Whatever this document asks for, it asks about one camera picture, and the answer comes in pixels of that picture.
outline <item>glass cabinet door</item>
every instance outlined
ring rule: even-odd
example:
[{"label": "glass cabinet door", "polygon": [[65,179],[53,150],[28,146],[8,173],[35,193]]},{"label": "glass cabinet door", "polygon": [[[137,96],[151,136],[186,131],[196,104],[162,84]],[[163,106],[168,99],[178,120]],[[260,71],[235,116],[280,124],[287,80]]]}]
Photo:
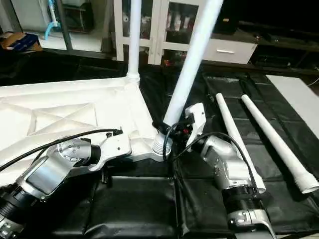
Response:
[{"label": "glass cabinet door", "polygon": [[[148,55],[153,64],[158,35],[160,6],[162,0],[142,0],[140,24],[140,52]],[[115,42],[118,61],[125,61],[130,44],[131,0],[114,0]]]},{"label": "glass cabinet door", "polygon": [[[141,39],[150,39],[152,24],[153,0],[142,0]],[[123,36],[130,36],[131,0],[122,0]]]},{"label": "glass cabinet door", "polygon": [[169,64],[169,58],[181,56],[182,60],[185,57],[204,6],[205,0],[163,0],[161,2],[156,65],[163,62]]},{"label": "glass cabinet door", "polygon": [[165,41],[189,44],[197,12],[197,5],[170,2],[166,19]]}]

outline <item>floor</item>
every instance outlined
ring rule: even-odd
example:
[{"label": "floor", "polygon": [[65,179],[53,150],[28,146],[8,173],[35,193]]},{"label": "floor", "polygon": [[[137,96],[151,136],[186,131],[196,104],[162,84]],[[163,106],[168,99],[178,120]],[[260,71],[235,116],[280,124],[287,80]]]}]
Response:
[{"label": "floor", "polygon": [[[42,48],[66,50],[62,32],[50,33],[47,40],[44,40],[44,32],[33,32],[38,36]],[[74,50],[101,52],[102,30],[94,29],[89,34],[71,32],[71,43]]]}]

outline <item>white plastic rod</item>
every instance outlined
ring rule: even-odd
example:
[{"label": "white plastic rod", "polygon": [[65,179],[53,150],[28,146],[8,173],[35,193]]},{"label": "white plastic rod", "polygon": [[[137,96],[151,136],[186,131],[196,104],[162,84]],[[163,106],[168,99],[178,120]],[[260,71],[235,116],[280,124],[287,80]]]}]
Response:
[{"label": "white plastic rod", "polygon": [[139,82],[139,53],[141,30],[142,0],[131,0],[129,70],[127,78],[130,82]]},{"label": "white plastic rod", "polygon": [[217,103],[218,103],[218,106],[219,106],[219,109],[220,109],[220,112],[223,116],[223,119],[224,119],[224,122],[225,122],[225,126],[227,128],[227,132],[228,134],[234,139],[236,140],[236,142],[238,143],[239,147],[241,148],[241,150],[243,151],[244,153],[244,156],[245,158],[247,159],[247,163],[253,173],[253,176],[254,176],[254,179],[256,181],[256,184],[257,184],[257,188],[258,188],[258,191],[259,193],[264,193],[266,191],[266,186],[264,184],[264,181],[262,179],[262,177],[257,173],[256,169],[255,169],[255,166],[253,164],[253,162],[251,161],[251,158],[249,156],[249,153],[247,151],[247,148],[243,142],[243,139],[241,138],[240,136],[240,133],[238,131],[238,128],[233,120],[233,117],[231,116],[231,113],[228,109],[228,106],[224,100],[224,97],[221,93],[218,93],[216,95],[216,99],[217,99]]},{"label": "white plastic rod", "polygon": [[295,183],[299,187],[300,191],[302,193],[310,193],[317,190],[319,188],[319,183],[316,178],[304,168],[298,158],[286,145],[268,120],[258,110],[252,100],[247,95],[243,95],[241,99],[292,173]]},{"label": "white plastic rod", "polygon": [[222,4],[223,0],[206,1],[202,16],[200,16],[199,23],[191,38],[183,68],[165,114],[164,122],[168,125],[173,125],[179,121]]}]

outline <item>silver robotic arm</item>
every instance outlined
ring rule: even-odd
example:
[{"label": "silver robotic arm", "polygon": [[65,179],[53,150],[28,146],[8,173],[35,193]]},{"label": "silver robotic arm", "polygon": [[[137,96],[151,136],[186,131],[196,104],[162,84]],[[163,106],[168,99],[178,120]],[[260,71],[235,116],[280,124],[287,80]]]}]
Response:
[{"label": "silver robotic arm", "polygon": [[223,135],[231,139],[234,145],[214,136],[222,133],[202,134],[206,123],[202,103],[187,108],[185,115],[186,118],[193,119],[186,149],[198,152],[212,168],[216,184],[222,193],[230,229],[238,239],[275,239],[276,235],[262,200],[258,196],[249,164],[242,150],[238,148],[243,159],[239,157],[234,147],[234,145],[239,147],[237,142],[225,134]]},{"label": "silver robotic arm", "polygon": [[240,159],[233,145],[210,136],[200,153],[214,170],[222,191],[228,223],[238,239],[275,239],[267,212],[250,180],[249,168]]},{"label": "silver robotic arm", "polygon": [[32,207],[47,201],[74,170],[80,174],[98,171],[108,160],[130,153],[129,138],[123,133],[108,137],[99,146],[74,138],[49,147],[44,157],[0,195],[0,238],[12,239],[21,233]]}]

